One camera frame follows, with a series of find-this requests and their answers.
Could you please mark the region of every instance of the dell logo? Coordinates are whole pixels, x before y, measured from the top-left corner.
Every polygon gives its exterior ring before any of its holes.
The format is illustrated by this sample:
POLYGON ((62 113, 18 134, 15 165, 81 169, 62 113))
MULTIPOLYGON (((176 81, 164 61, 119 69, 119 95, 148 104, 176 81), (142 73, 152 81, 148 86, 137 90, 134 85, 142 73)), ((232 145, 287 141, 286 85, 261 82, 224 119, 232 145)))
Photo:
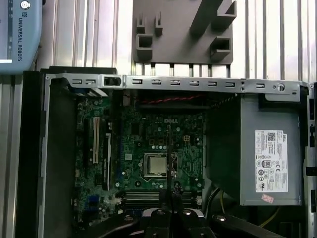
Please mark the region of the dell logo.
POLYGON ((164 119, 164 123, 177 124, 177 119, 164 119))

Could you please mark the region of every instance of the expansion slot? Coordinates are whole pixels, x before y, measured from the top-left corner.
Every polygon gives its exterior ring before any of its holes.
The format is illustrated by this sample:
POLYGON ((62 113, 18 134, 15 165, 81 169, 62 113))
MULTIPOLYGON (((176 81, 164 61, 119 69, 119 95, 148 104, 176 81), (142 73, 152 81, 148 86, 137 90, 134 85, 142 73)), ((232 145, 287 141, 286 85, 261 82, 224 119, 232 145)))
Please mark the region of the expansion slot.
POLYGON ((84 120, 84 133, 83 133, 83 167, 85 177, 87 177, 87 169, 89 165, 89 120, 84 120))
POLYGON ((111 134, 107 133, 104 137, 103 145, 103 185, 105 191, 109 190, 110 185, 110 158, 111 158, 111 134))
POLYGON ((100 117, 93 117, 94 125, 94 145, 93 145, 93 164, 98 163, 99 157, 99 125, 100 117))

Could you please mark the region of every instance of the power supply label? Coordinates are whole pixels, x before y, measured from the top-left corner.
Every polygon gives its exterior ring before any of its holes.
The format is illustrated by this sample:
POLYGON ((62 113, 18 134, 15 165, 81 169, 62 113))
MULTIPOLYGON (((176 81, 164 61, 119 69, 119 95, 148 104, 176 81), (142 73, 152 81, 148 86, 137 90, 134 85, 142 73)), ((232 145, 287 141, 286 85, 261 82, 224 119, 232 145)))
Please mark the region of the power supply label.
POLYGON ((256 192, 288 192, 287 134, 255 131, 256 192))

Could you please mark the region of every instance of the red sticker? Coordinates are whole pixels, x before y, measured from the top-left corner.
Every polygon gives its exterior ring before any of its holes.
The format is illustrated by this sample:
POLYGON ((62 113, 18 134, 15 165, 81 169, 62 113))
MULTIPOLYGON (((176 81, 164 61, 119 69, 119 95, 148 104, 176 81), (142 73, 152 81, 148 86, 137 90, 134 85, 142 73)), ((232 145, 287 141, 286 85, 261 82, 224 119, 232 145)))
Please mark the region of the red sticker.
POLYGON ((268 203, 273 203, 274 202, 274 198, 271 197, 271 196, 268 196, 266 194, 262 194, 262 197, 261 199, 264 201, 264 202, 268 202, 268 203))

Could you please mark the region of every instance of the barcode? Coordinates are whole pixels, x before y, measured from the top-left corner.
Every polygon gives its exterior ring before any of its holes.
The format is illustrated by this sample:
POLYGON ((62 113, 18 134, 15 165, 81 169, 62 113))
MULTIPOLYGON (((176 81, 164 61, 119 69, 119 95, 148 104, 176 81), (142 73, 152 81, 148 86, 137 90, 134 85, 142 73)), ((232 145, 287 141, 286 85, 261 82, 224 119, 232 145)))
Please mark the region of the barcode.
POLYGON ((275 141, 276 140, 276 133, 274 132, 274 133, 268 133, 267 134, 267 140, 268 141, 275 141))

